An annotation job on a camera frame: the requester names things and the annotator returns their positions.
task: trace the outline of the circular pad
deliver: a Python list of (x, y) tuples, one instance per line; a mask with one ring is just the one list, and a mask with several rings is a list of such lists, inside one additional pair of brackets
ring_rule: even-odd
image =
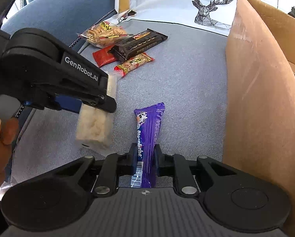
[(84, 214), (89, 197), (79, 186), (57, 178), (20, 183), (1, 202), (5, 219), (18, 228), (38, 232), (64, 227)]
[(290, 211), (288, 196), (279, 187), (240, 175), (216, 180), (205, 193), (204, 205), (221, 225), (247, 233), (281, 226)]

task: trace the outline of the clear plastic bag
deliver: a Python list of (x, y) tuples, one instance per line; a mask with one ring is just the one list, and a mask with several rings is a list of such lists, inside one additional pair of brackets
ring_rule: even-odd
[[(108, 72), (108, 75), (107, 95), (115, 99), (121, 75), (118, 72)], [(114, 153), (111, 146), (113, 120), (114, 113), (82, 104), (75, 134), (80, 148), (86, 147), (103, 156)]]
[(105, 48), (122, 39), (129, 38), (133, 34), (127, 34), (121, 26), (103, 21), (85, 30), (80, 36), (94, 46)]

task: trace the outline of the small chain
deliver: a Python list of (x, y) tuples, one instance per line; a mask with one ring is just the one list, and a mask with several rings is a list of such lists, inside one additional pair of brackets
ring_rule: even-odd
[[(113, 9), (112, 11), (109, 11), (106, 15), (104, 15), (103, 17), (100, 18), (100, 20), (98, 20), (95, 25), (99, 24), (101, 21), (103, 21), (108, 15), (110, 15), (111, 13), (113, 13), (115, 11), (115, 9)], [(73, 48), (74, 45), (77, 44), (77, 42), (81, 39), (81, 36), (79, 36), (69, 47)]]
[(20, 116), (20, 114), (22, 113), (24, 106), (20, 105), (20, 108), (18, 109), (18, 112), (16, 113), (15, 117), (18, 118)]

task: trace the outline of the cardboard box flap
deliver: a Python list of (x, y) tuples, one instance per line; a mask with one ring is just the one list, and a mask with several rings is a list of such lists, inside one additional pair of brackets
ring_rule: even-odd
[(295, 64), (295, 18), (260, 0), (247, 0), (278, 42), (288, 61)]
[(264, 3), (237, 1), (226, 46), (228, 104), (223, 162), (277, 184), (289, 194), (292, 211), (284, 230), (295, 237), (295, 77), (285, 58), (287, 54), (295, 62), (295, 51), (284, 44), (289, 41), (283, 38), (290, 35), (279, 34), (287, 22), (293, 20), (295, 25), (295, 20), (282, 15), (284, 22), (277, 18), (275, 23), (275, 17)]

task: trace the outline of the barcode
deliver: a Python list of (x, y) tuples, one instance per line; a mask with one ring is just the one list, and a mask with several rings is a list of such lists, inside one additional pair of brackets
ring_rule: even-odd
[(131, 187), (140, 188), (142, 183), (143, 161), (139, 161), (136, 166), (135, 174), (131, 179)]

